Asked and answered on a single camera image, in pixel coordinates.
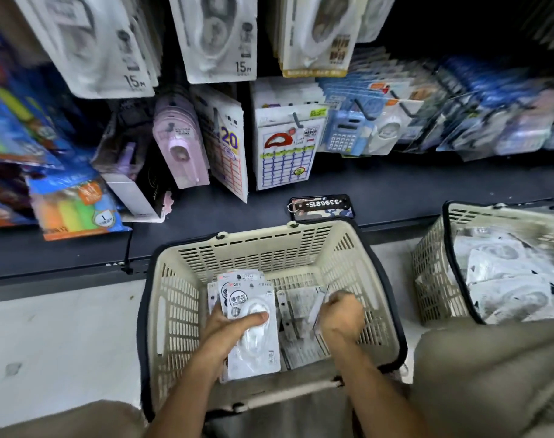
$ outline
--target shopping basket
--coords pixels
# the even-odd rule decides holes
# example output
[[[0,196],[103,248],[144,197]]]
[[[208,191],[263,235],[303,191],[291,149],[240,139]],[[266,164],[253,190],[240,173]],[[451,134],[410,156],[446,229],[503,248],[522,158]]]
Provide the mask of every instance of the shopping basket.
[[[554,201],[542,200],[544,203]],[[554,214],[524,210],[538,203],[518,205],[479,204],[448,201],[441,216],[413,252],[415,289],[421,323],[441,327],[450,321],[471,319],[485,324],[474,309],[453,252],[458,227],[501,227],[541,248],[554,248]]]
[[[353,292],[365,308],[359,343],[383,371],[405,361],[407,343],[389,280],[353,220],[207,236],[171,243],[151,258],[137,321],[142,407],[151,421],[198,346],[208,317],[207,283],[227,269],[258,269],[275,291],[322,286]],[[342,381],[333,360],[225,384],[216,383],[208,416],[230,415]]]

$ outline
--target person's left hand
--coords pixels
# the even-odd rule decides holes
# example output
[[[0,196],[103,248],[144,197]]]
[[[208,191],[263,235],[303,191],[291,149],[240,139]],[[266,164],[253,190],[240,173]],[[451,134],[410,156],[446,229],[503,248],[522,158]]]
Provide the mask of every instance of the person's left hand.
[[[251,327],[260,326],[268,319],[267,312],[259,312],[229,320],[222,313],[220,302],[217,302],[202,332],[200,346],[192,359],[198,361],[200,366],[210,368],[213,378],[218,378],[222,374],[224,359],[244,332]]]

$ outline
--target calculator keypad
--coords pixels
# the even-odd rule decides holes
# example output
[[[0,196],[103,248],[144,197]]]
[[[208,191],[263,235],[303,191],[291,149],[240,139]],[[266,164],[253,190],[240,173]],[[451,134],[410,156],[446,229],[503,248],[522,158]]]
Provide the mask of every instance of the calculator keypad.
[[[356,141],[356,135],[333,134],[327,150],[331,152],[350,152]]]

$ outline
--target floor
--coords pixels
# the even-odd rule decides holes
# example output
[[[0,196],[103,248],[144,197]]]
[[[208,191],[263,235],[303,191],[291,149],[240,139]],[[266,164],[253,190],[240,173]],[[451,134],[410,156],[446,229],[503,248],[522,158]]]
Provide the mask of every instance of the floor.
[[[373,246],[389,276],[409,356],[421,333],[412,299],[418,240]],[[137,310],[144,280],[0,302],[0,427],[98,399],[139,407]]]

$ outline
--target hand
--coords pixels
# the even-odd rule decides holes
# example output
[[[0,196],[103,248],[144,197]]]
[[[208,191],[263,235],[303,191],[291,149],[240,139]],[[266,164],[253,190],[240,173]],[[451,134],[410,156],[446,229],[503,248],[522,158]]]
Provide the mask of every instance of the hand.
[[[338,291],[320,309],[320,327],[328,348],[356,343],[364,329],[364,309],[354,294]]]
[[[258,312],[229,320],[222,313],[220,302],[217,302],[202,332],[200,346],[192,361],[210,370],[213,379],[218,378],[222,374],[222,363],[244,332],[251,327],[260,326],[268,319],[267,312]]]

